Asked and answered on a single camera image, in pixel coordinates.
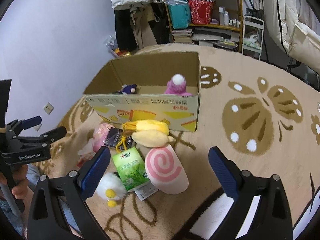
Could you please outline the person's left hand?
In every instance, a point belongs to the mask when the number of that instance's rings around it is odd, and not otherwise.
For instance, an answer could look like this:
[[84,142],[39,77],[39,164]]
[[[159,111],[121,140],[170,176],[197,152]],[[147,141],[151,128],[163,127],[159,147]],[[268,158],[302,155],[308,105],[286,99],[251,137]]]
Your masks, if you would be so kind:
[[12,176],[16,180],[17,185],[12,188],[11,193],[16,199],[23,200],[28,194],[28,184],[27,179],[28,166],[22,165],[18,170],[16,170]]

